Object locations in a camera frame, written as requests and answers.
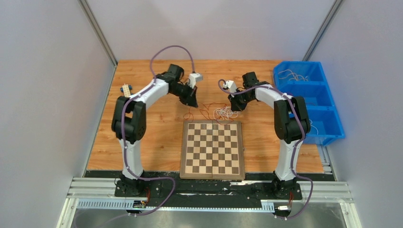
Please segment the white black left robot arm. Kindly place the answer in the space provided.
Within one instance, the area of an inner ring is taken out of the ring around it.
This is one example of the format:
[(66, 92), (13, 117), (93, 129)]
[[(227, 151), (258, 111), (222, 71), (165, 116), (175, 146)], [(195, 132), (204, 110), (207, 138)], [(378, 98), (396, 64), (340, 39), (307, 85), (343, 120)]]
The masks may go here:
[(191, 72), (185, 83), (181, 82), (184, 69), (171, 64), (168, 70), (154, 74), (147, 87), (129, 97), (118, 97), (115, 105), (111, 129), (115, 132), (122, 148), (124, 168), (121, 183), (134, 197), (143, 195), (145, 182), (142, 177), (141, 140), (146, 132), (146, 111), (156, 101), (167, 94), (179, 98), (186, 106), (198, 107), (196, 83), (203, 80), (200, 73)]

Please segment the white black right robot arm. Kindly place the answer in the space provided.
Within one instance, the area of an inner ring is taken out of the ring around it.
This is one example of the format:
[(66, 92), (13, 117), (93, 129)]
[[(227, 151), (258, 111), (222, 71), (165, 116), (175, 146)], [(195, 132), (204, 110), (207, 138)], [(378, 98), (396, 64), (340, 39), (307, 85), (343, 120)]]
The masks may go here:
[(231, 110), (243, 111), (251, 101), (264, 102), (274, 111), (274, 129), (280, 141), (279, 158), (269, 193), (276, 199), (286, 199), (297, 190), (296, 164), (306, 134), (311, 130), (305, 100), (301, 96), (287, 95), (269, 82), (259, 81), (255, 72), (242, 76), (238, 88), (227, 80), (222, 89), (228, 91)]

